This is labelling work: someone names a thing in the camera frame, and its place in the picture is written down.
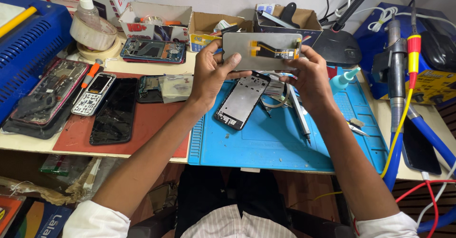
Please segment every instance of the blue silicone repair mat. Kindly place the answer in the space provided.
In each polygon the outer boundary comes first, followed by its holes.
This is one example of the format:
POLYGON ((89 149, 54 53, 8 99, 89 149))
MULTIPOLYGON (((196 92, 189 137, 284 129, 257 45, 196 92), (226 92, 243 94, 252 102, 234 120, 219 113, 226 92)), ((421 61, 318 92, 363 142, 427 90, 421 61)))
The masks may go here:
MULTIPOLYGON (((234 130, 214 119, 214 113, 228 95, 234 81, 226 81, 214 107, 193 127, 188 163, 262 169, 301 171, 334 171, 323 139, 309 114, 305 119, 311 131, 311 144, 305 142, 294 109, 273 108, 270 118, 259 106, 254 109, 245 127, 234 130)), ((267 98, 267 103, 277 101, 267 98)), ((357 79, 334 96, 345 118, 356 118, 365 123, 362 130, 370 137, 354 133, 361 149, 375 169, 381 173, 388 149, 380 133, 364 92, 357 79)))

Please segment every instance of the person's left hand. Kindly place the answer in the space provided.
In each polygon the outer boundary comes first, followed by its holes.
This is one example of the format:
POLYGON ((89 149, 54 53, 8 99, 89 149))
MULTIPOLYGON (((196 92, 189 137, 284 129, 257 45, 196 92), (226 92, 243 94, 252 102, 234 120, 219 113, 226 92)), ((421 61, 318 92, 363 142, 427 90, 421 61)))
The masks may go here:
POLYGON ((231 55, 222 63, 222 53, 213 55, 221 47, 222 40, 215 39, 196 56, 193 87, 187 101, 201 104, 205 112, 214 106, 215 97, 225 80, 247 77, 252 74, 252 71, 233 71, 241 61, 239 53, 231 55))

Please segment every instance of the hand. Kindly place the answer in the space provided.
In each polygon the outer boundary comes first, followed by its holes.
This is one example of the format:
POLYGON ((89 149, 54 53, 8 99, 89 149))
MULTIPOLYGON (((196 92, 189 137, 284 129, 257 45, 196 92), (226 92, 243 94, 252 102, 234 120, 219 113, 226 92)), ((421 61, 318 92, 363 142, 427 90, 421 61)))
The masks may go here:
POLYGON ((291 73, 298 78, 282 76, 280 81, 293 85, 299 91, 302 106, 312 114, 335 104, 335 102, 328 81, 325 59, 306 45, 301 46, 301 53, 309 60, 303 57, 285 60, 286 65, 296 69, 282 71, 291 73))
POLYGON ((222 40, 216 39, 203 48, 196 57, 193 87, 188 101, 196 102, 208 112, 215 103, 215 97, 225 80, 247 77, 252 71, 233 72, 241 61, 239 53, 231 55, 222 64, 222 53, 214 54, 222 47, 222 40))

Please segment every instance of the white cardboard box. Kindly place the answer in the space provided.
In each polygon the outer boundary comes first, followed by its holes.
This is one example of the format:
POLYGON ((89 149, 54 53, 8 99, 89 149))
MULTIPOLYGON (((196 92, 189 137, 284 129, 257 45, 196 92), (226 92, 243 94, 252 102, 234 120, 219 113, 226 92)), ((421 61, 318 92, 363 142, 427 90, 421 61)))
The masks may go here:
POLYGON ((127 38, 159 40, 168 42, 188 42, 188 27, 191 23, 192 8, 169 6, 145 2, 130 2, 119 19, 127 38), (135 23, 136 17, 160 16, 166 21, 180 21, 186 27, 175 25, 152 25, 135 23))
MULTIPOLYGON (((79 0, 50 0, 51 2, 61 4, 67 7, 76 8, 79 0)), ((108 20, 114 25, 118 31, 122 31, 122 26, 119 23, 120 14, 125 10, 128 2, 134 0, 92 0, 94 6, 98 8, 100 17, 108 20)))

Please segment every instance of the person's right hand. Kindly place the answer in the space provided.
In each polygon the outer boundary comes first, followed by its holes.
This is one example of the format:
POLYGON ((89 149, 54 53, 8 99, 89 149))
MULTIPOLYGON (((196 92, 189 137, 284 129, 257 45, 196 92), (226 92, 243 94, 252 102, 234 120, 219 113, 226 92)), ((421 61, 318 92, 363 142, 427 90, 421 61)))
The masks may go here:
POLYGON ((299 91, 302 106, 312 115, 328 106, 334 106, 335 102, 328 81, 325 59, 306 45, 301 46, 301 53, 309 60, 303 57, 285 60, 286 65, 296 69, 283 71, 293 74, 297 79, 282 76, 280 81, 293 85, 299 91))

